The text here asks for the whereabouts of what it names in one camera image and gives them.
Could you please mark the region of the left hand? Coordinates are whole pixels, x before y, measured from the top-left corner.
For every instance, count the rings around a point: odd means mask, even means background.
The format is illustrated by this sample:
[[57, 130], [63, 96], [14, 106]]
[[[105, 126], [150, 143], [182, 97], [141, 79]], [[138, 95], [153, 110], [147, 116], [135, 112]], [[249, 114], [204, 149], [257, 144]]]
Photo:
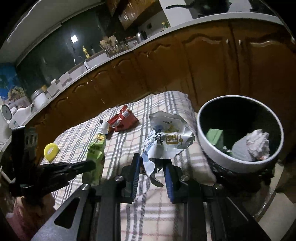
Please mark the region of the left hand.
[[52, 194], [45, 195], [36, 204], [24, 196], [16, 198], [12, 212], [6, 214], [6, 220], [20, 240], [31, 240], [37, 231], [55, 213], [55, 199]]

